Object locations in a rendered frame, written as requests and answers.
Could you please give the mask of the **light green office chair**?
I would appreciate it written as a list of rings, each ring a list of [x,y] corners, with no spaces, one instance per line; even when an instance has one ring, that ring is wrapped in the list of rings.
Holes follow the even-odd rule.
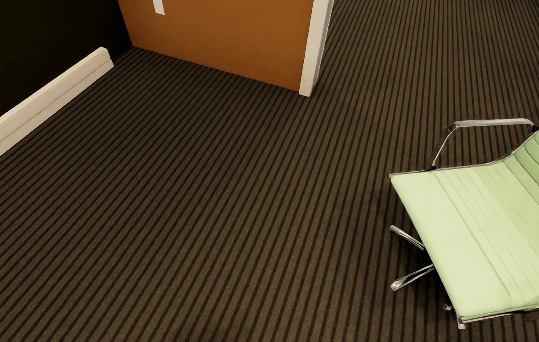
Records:
[[[449,136],[465,127],[528,125],[532,133],[505,156],[439,168]],[[431,166],[388,175],[420,240],[389,230],[425,251],[431,265],[390,284],[397,291],[436,270],[467,323],[508,315],[539,320],[539,126],[523,118],[459,120],[441,134]]]

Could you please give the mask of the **orange wooden door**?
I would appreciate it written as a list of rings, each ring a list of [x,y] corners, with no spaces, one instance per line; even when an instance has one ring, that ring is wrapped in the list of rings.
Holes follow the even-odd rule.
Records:
[[[137,48],[299,90],[313,0],[118,0]]]

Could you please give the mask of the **cream skirting board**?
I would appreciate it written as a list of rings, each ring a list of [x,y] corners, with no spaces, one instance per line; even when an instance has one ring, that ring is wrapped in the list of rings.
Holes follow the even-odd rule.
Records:
[[[99,47],[0,117],[0,156],[20,142],[114,66]]]

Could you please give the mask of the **cream door frame post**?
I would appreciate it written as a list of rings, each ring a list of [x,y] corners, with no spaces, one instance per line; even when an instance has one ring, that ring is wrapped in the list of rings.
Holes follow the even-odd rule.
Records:
[[[310,97],[319,77],[334,0],[313,0],[299,94]]]

